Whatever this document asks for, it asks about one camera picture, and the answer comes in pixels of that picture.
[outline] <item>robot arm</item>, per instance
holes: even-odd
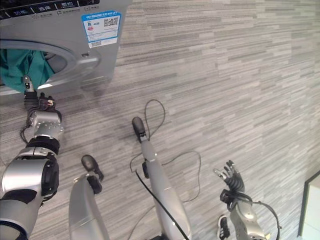
[[[52,198],[59,185],[60,138],[64,131],[55,101],[37,97],[31,81],[24,78],[24,104],[33,137],[7,166],[2,177],[4,196],[0,200],[2,240],[26,240],[35,226],[43,202]]]
[[[235,228],[237,240],[266,240],[261,227],[257,222],[257,215],[252,208],[252,199],[245,195],[245,184],[230,160],[226,163],[224,171],[213,170],[229,187],[224,189],[220,200],[227,204],[230,219]]]

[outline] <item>sneaker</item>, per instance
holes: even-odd
[[[228,240],[228,237],[230,236],[228,223],[227,223],[227,216],[221,215],[218,220],[218,232],[217,237],[219,240]]]

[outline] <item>sticker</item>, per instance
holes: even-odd
[[[81,17],[89,48],[116,44],[121,13],[116,11],[96,12]]]

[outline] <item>green cloth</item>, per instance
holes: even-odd
[[[25,92],[23,76],[28,75],[36,90],[50,78],[54,71],[42,51],[26,49],[1,49],[0,74],[2,82],[19,92]]]

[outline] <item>washing machine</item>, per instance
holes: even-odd
[[[113,77],[132,0],[1,0],[1,49],[44,52],[54,74],[38,89],[54,94]],[[1,83],[0,103],[23,99]]]

